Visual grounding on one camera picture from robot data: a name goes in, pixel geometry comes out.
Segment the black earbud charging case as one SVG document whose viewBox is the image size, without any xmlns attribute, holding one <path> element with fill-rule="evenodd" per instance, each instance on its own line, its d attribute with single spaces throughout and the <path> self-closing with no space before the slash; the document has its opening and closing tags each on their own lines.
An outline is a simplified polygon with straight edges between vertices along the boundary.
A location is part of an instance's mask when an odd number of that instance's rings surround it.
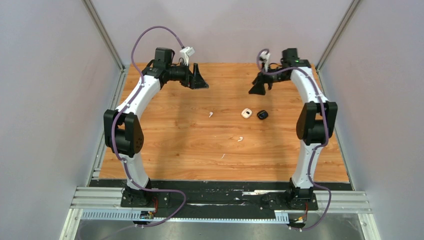
<svg viewBox="0 0 424 240">
<path fill-rule="evenodd" d="M 256 114 L 256 116 L 258 117 L 258 119 L 264 120 L 269 116 L 269 113 L 266 110 L 261 110 Z"/>
</svg>

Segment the white earbud charging case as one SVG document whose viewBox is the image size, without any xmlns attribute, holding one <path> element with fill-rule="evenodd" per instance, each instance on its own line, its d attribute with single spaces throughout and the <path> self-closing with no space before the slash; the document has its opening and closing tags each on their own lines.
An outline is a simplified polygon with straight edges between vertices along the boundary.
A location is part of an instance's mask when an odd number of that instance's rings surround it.
<svg viewBox="0 0 424 240">
<path fill-rule="evenodd" d="M 241 116 L 242 116 L 244 119 L 248 119 L 248 118 L 250 118 L 250 117 L 252 116 L 252 114 L 253 114 L 253 112 L 252 112 L 252 110 L 251 110 L 251 109 L 249 109 L 249 108 L 245 108 L 245 109 L 241 112 Z"/>
</svg>

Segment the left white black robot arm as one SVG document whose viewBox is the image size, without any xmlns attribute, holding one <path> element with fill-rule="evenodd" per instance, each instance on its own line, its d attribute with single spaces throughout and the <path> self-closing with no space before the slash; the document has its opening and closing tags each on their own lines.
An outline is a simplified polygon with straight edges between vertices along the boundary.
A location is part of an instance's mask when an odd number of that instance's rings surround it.
<svg viewBox="0 0 424 240">
<path fill-rule="evenodd" d="M 150 178 L 142 163 L 141 150 L 144 134 L 140 118 L 153 97 L 169 81 L 179 82 L 192 90 L 208 89 L 197 63 L 190 67 L 189 58 L 195 53 L 191 46 L 180 50 L 182 62 L 173 63 L 174 51 L 158 47 L 154 59 L 142 70 L 138 83 L 129 96 L 115 109 L 103 115 L 104 142 L 117 156 L 124 168 L 127 185 L 125 198 L 135 200 L 140 206 L 149 206 L 153 201 Z"/>
</svg>

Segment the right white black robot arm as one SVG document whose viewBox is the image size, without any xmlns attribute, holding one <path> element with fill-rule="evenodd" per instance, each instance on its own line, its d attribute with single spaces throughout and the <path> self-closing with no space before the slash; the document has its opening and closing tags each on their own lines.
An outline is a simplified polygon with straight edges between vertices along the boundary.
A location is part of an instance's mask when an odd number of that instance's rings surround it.
<svg viewBox="0 0 424 240">
<path fill-rule="evenodd" d="M 298 209 L 313 198 L 314 174 L 320 153 L 327 146 L 335 128 L 338 105 L 329 101 L 314 78 L 307 59 L 298 56 L 296 48 L 282 51 L 277 67 L 272 68 L 270 51 L 259 51 L 256 65 L 259 72 L 252 82 L 249 94 L 265 95 L 274 83 L 292 81 L 303 102 L 296 123 L 296 135 L 300 140 L 300 153 L 294 174 L 284 200 L 292 209 Z"/>
</svg>

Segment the right aluminium corner post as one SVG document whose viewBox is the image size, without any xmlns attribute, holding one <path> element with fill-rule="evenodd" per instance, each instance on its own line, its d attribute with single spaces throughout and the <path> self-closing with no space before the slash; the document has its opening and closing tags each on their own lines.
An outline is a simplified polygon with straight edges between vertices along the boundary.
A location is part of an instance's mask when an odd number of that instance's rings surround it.
<svg viewBox="0 0 424 240">
<path fill-rule="evenodd" d="M 333 51 L 333 48 L 336 46 L 337 42 L 339 41 L 340 37 L 342 36 L 343 32 L 347 28 L 350 20 L 354 16 L 355 12 L 357 11 L 358 6 L 362 3 L 362 0 L 351 0 L 350 4 L 344 13 L 341 21 L 339 22 L 338 26 L 336 27 L 335 32 L 333 33 L 330 41 L 328 42 L 324 52 L 322 53 L 321 57 L 319 58 L 317 64 L 316 64 L 316 71 L 319 73 L 321 69 L 324 67 L 326 61 L 328 60 L 331 52 Z"/>
</svg>

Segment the aluminium corner post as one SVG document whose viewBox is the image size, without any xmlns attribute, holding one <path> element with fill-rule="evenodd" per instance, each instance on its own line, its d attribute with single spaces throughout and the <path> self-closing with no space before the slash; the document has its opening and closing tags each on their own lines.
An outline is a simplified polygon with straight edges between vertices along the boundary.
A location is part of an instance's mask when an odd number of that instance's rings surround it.
<svg viewBox="0 0 424 240">
<path fill-rule="evenodd" d="M 100 15 L 98 14 L 95 5 L 93 4 L 93 2 L 91 0 L 82 0 L 82 3 L 84 4 L 88 15 L 90 16 L 90 18 L 92 19 L 97 31 L 99 32 L 103 42 L 105 43 L 109 53 L 111 54 L 115 64 L 117 65 L 117 67 L 120 69 L 121 72 L 124 72 L 125 70 L 125 64 L 123 63 L 121 57 L 119 56 L 118 51 L 116 50 L 107 30 L 106 27 L 104 26 Z"/>
<path fill-rule="evenodd" d="M 324 67 L 326 61 L 328 60 L 331 52 L 333 51 L 333 48 L 336 46 L 337 42 L 339 41 L 340 37 L 342 36 L 343 32 L 347 28 L 350 20 L 354 16 L 355 12 L 357 11 L 358 6 L 362 3 L 362 0 L 351 0 L 350 4 L 344 13 L 341 21 L 339 22 L 338 26 L 336 27 L 335 32 L 333 33 L 330 41 L 328 42 L 324 52 L 322 53 L 321 57 L 319 58 L 317 64 L 316 64 L 316 71 L 319 73 L 321 69 Z"/>
</svg>

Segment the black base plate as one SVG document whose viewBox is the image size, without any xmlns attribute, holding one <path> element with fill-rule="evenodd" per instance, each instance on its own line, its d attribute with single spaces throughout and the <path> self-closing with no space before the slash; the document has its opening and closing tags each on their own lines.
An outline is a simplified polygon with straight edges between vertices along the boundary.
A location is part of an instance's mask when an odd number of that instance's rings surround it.
<svg viewBox="0 0 424 240">
<path fill-rule="evenodd" d="M 124 179 L 92 180 L 91 187 L 127 186 Z M 158 200 L 158 218 L 168 217 L 175 213 L 176 218 L 200 219 L 269 219 L 274 210 L 318 210 L 317 203 L 290 204 L 285 201 L 285 191 L 290 183 L 286 181 L 183 181 L 183 180 L 150 180 L 153 192 L 149 204 L 142 205 L 135 199 L 121 198 L 121 207 L 151 207 L 153 200 Z M 247 199 L 234 199 L 232 191 L 253 192 L 255 190 L 283 190 L 268 192 L 262 196 L 247 196 Z"/>
</svg>

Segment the left aluminium corner post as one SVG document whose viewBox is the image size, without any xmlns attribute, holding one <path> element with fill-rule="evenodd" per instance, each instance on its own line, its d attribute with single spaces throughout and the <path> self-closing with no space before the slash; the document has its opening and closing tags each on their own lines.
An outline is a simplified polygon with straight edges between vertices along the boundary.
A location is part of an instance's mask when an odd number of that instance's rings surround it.
<svg viewBox="0 0 424 240">
<path fill-rule="evenodd" d="M 99 32 L 103 42 L 105 43 L 109 53 L 111 54 L 115 64 L 117 65 L 117 67 L 120 69 L 121 72 L 124 72 L 125 70 L 125 64 L 123 63 L 121 57 L 119 56 L 118 51 L 116 50 L 107 30 L 106 27 L 104 26 L 100 15 L 98 14 L 95 5 L 93 4 L 93 2 L 91 0 L 82 0 L 82 3 L 84 4 L 88 15 L 90 16 L 90 18 L 92 19 L 97 31 Z"/>
</svg>

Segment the aluminium frame rail front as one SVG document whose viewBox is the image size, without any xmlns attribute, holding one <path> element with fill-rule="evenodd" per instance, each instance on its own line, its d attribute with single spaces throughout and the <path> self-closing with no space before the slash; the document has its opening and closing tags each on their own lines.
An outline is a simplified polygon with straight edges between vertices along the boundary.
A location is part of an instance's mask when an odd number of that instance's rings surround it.
<svg viewBox="0 0 424 240">
<path fill-rule="evenodd" d="M 77 187 L 70 209 L 121 210 L 122 188 L 120 187 Z M 251 192 L 233 190 L 233 197 L 244 200 L 247 197 L 262 197 L 268 192 L 282 193 L 283 190 L 254 190 Z M 318 211 L 324 211 L 328 204 L 329 193 L 324 190 L 314 190 Z M 332 190 L 328 209 L 330 214 L 372 214 L 373 210 L 364 191 Z"/>
</svg>

